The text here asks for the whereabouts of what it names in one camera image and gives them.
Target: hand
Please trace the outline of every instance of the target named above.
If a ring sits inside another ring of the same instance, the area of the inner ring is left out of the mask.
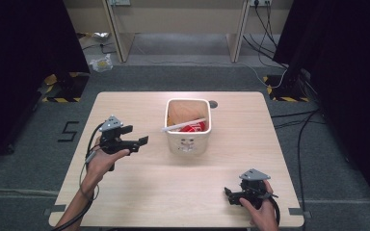
[[[87,174],[84,179],[84,183],[89,184],[89,189],[95,188],[98,182],[103,179],[104,174],[108,172],[110,167],[118,159],[121,159],[130,153],[128,149],[124,149],[114,154],[107,154],[99,147],[99,144],[100,137],[98,137],[95,142],[93,149],[95,151],[95,156],[89,162]]]
[[[267,180],[263,181],[266,185],[267,192],[273,194],[273,189]],[[240,198],[240,203],[245,207],[251,214],[251,225],[256,225],[261,231],[275,231],[278,230],[278,224],[276,222],[275,208],[269,199],[264,199],[262,206],[259,210],[256,210],[251,203],[245,199]]]

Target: white box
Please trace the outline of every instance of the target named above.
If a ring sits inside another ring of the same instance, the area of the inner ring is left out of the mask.
[[[205,152],[212,120],[209,102],[204,99],[173,98],[167,103],[165,127],[205,118],[201,132],[167,131],[168,144],[173,154],[195,156]]]

